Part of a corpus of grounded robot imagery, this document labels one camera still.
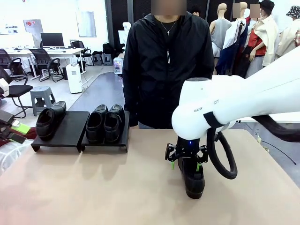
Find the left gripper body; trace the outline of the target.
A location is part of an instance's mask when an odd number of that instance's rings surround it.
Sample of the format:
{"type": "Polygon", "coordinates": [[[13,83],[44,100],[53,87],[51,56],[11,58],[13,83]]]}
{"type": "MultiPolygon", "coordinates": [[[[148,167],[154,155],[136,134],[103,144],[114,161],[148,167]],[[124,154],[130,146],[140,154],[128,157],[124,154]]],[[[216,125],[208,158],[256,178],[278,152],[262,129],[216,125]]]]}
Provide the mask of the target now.
{"type": "Polygon", "coordinates": [[[15,116],[4,110],[0,111],[0,138],[2,140],[11,140],[17,142],[17,135],[11,131],[11,127],[17,125],[15,116]]]}

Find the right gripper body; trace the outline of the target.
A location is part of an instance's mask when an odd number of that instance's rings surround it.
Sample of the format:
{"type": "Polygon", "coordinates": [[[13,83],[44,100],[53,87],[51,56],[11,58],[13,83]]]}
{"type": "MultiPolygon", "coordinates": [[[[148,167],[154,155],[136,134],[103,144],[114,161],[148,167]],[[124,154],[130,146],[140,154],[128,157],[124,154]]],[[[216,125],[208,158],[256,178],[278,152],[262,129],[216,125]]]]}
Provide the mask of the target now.
{"type": "Polygon", "coordinates": [[[177,138],[175,147],[175,159],[179,158],[197,158],[200,151],[200,139],[185,140],[181,137],[177,138]]]}

